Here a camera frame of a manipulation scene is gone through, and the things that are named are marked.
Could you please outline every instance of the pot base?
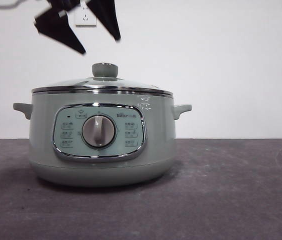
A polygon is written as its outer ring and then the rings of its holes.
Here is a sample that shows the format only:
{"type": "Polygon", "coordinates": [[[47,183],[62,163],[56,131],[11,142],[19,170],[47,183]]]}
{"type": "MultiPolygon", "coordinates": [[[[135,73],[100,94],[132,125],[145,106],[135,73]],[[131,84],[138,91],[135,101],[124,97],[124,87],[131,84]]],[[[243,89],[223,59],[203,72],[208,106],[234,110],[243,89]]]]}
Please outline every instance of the pot base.
{"type": "Polygon", "coordinates": [[[157,178],[169,170],[174,159],[129,167],[65,168],[31,162],[36,174],[49,182],[76,187],[113,187],[157,178]]]}

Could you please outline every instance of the stainless steel rim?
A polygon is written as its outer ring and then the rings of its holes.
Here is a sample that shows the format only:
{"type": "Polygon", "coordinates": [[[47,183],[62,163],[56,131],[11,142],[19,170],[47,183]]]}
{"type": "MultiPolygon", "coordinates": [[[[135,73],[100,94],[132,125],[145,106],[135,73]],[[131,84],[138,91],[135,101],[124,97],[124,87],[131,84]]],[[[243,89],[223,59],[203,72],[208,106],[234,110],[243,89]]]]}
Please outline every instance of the stainless steel rim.
{"type": "Polygon", "coordinates": [[[173,94],[164,94],[146,91],[125,91],[125,90],[50,90],[33,92],[32,95],[46,95],[46,94],[125,94],[125,95],[145,95],[158,96],[173,99],[173,94]]]}
{"type": "Polygon", "coordinates": [[[75,93],[73,91],[114,91],[114,92],[132,92],[134,93],[153,93],[153,94],[162,94],[173,96],[173,93],[170,91],[164,91],[160,89],[151,89],[151,88],[142,88],[142,87],[126,87],[126,86],[47,86],[47,87],[38,87],[32,89],[32,93],[41,93],[41,92],[55,92],[55,91],[63,91],[69,93],[75,93]]]}

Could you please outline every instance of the cable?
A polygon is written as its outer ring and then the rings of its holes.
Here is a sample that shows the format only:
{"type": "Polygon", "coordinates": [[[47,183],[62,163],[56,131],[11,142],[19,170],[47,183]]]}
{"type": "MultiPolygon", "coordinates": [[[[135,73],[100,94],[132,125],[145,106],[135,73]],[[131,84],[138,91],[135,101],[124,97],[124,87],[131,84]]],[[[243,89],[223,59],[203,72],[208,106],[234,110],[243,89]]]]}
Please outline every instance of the cable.
{"type": "Polygon", "coordinates": [[[7,4],[7,5],[0,5],[1,10],[5,9],[15,9],[17,6],[19,6],[21,3],[25,2],[27,0],[17,0],[15,3],[7,4]]]}

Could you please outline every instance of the pot handle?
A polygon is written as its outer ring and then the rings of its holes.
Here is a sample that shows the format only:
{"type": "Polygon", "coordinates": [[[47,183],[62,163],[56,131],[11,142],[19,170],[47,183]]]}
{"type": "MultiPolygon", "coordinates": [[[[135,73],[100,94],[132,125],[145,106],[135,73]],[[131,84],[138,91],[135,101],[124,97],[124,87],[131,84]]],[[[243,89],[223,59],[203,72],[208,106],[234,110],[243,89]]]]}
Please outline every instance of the pot handle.
{"type": "Polygon", "coordinates": [[[26,104],[26,103],[13,103],[13,109],[19,112],[24,113],[25,118],[30,120],[31,119],[31,114],[32,114],[32,109],[33,105],[32,104],[26,104]]]}
{"type": "Polygon", "coordinates": [[[173,119],[178,120],[180,117],[180,114],[191,111],[192,105],[191,104],[184,104],[184,105],[174,105],[173,106],[173,119]]]}

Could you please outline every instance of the control knob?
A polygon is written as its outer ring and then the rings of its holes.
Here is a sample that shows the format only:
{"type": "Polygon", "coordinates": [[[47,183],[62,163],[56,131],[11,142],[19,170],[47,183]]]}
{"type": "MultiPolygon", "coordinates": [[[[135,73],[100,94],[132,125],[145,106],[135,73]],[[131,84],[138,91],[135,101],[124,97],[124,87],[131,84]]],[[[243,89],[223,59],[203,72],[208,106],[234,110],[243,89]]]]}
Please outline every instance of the control knob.
{"type": "Polygon", "coordinates": [[[114,138],[115,126],[106,116],[92,116],[85,121],[82,128],[82,136],[89,145],[102,148],[108,145],[114,138]]]}

